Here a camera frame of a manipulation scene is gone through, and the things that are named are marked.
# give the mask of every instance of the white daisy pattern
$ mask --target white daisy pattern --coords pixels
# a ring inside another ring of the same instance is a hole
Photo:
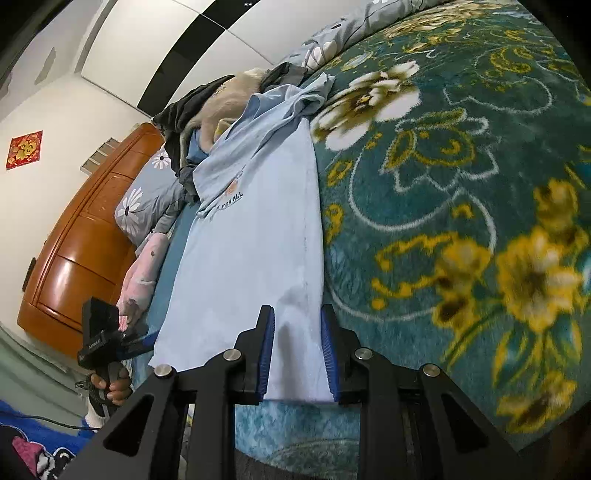
[[[119,221],[121,229],[131,236],[138,235],[138,216],[134,212],[140,206],[139,200],[142,198],[142,195],[141,187],[131,190],[129,196],[123,199],[121,204],[123,208],[117,210],[116,217],[121,219]]]
[[[154,168],[159,168],[160,170],[163,170],[170,165],[170,157],[165,149],[161,149],[155,156],[153,156],[152,165],[154,165]]]
[[[338,45],[334,40],[325,42],[322,46],[313,47],[306,53],[304,61],[301,63],[303,67],[315,72],[326,62],[332,60],[336,55]]]

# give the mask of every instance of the gray pillow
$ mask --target gray pillow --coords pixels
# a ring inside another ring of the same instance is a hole
[[[151,232],[168,233],[184,206],[178,182],[164,147],[148,160],[117,208],[115,222],[135,244],[142,245]]]

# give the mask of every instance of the floral bedsheet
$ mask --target floral bedsheet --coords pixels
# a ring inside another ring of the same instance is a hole
[[[392,362],[442,366],[525,446],[591,400],[589,88],[511,1],[430,8],[320,72],[325,303]],[[358,411],[257,408],[237,409],[241,450],[355,478]]]

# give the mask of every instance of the human hand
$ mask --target human hand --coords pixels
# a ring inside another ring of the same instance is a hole
[[[113,405],[120,407],[131,395],[131,380],[129,379],[129,372],[125,367],[120,370],[118,377],[118,380],[109,385],[107,398],[113,402]],[[92,374],[90,381],[100,390],[104,390],[107,385],[106,381],[97,374]]]

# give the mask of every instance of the wooden headboard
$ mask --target wooden headboard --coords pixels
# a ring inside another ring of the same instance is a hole
[[[140,125],[80,188],[33,268],[18,324],[68,356],[82,347],[82,304],[90,297],[117,302],[135,245],[115,223],[115,207],[163,143],[151,124]]]

